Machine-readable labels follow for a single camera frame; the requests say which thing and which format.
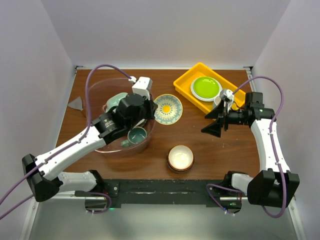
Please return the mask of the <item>pale green rectangular dish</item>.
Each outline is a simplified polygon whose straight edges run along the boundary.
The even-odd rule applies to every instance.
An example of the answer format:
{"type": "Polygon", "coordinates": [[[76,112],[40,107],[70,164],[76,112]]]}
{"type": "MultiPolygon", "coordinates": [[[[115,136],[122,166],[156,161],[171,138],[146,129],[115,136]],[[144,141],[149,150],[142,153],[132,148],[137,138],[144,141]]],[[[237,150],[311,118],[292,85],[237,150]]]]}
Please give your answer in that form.
{"type": "Polygon", "coordinates": [[[112,107],[114,106],[118,106],[120,103],[120,100],[125,98],[128,95],[127,92],[120,92],[116,95],[114,95],[113,97],[111,97],[110,99],[107,100],[106,102],[106,108],[105,108],[105,112],[109,111],[112,107]]]}

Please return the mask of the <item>teal glazed mug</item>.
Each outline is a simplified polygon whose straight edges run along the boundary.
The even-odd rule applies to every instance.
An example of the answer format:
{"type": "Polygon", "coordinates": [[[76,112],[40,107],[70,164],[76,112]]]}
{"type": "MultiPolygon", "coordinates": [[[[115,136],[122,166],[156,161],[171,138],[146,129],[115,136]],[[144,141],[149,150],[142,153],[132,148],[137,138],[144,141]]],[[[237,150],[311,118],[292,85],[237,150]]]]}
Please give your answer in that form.
{"type": "Polygon", "coordinates": [[[140,126],[134,127],[127,134],[127,139],[121,143],[123,148],[127,148],[133,145],[137,145],[143,142],[148,136],[147,131],[140,126]]]}

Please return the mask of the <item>yellow rimmed dark bowl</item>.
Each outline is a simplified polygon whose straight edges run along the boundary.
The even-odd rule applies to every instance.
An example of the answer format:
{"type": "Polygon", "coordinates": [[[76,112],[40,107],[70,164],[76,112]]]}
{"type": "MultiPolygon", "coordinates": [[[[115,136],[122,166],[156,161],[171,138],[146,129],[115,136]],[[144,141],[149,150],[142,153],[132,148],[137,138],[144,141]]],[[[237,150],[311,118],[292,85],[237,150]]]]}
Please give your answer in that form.
{"type": "Polygon", "coordinates": [[[154,103],[157,104],[157,109],[154,113],[157,123],[161,125],[173,125],[181,118],[183,105],[176,96],[162,94],[154,100],[154,103]]]}

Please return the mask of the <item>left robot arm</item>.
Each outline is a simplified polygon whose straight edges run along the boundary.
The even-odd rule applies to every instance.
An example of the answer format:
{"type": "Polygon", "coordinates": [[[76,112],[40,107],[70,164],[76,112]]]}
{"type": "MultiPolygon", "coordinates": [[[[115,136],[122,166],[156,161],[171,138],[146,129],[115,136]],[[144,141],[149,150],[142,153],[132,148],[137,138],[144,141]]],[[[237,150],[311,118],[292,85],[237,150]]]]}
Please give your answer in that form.
{"type": "Polygon", "coordinates": [[[85,155],[126,136],[140,121],[153,120],[157,104],[146,96],[130,93],[118,106],[101,114],[86,129],[57,148],[38,156],[22,158],[23,172],[37,202],[44,202],[57,193],[88,192],[99,196],[104,181],[96,170],[83,173],[65,169],[85,155]]]}

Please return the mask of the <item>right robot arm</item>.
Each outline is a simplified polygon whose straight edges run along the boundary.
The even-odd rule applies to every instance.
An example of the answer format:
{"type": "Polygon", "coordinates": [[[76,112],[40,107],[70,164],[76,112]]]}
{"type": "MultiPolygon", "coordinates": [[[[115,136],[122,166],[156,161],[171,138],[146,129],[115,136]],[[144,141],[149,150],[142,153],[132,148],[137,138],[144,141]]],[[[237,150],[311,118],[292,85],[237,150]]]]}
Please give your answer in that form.
{"type": "Polygon", "coordinates": [[[248,126],[256,142],[260,166],[255,177],[229,171],[221,183],[223,192],[233,197],[241,191],[252,205],[287,207],[300,184],[300,178],[291,172],[283,157],[274,110],[265,107],[261,92],[246,93],[245,103],[238,110],[231,109],[235,102],[231,90],[222,90],[219,97],[220,104],[205,116],[213,119],[213,123],[201,132],[219,138],[230,125],[248,126]]]}

